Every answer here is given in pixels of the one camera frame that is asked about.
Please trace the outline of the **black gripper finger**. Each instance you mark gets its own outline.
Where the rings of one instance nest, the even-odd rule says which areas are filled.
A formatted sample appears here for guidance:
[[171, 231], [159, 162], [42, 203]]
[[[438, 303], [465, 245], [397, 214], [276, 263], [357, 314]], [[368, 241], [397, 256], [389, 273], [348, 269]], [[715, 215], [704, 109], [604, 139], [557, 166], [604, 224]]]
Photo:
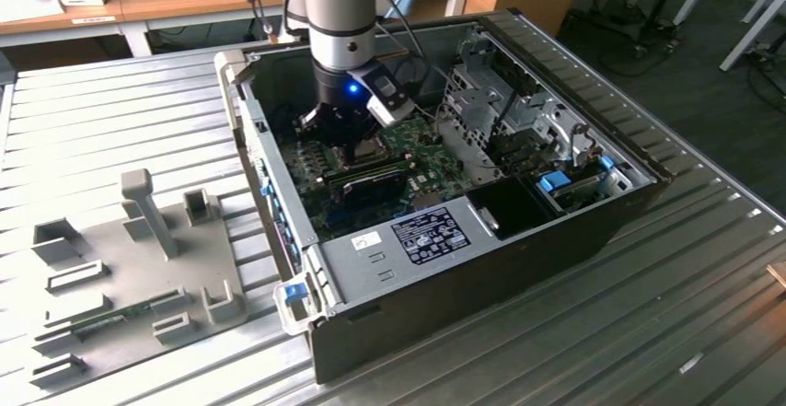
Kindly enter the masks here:
[[373, 158], [378, 156], [378, 130], [380, 124], [376, 120], [373, 120], [364, 127], [361, 140], [353, 148], [354, 165], [361, 165], [362, 163], [369, 162]]
[[345, 162], [352, 165], [357, 160], [358, 131], [356, 115], [349, 107], [320, 103], [300, 117], [304, 138], [338, 148]]

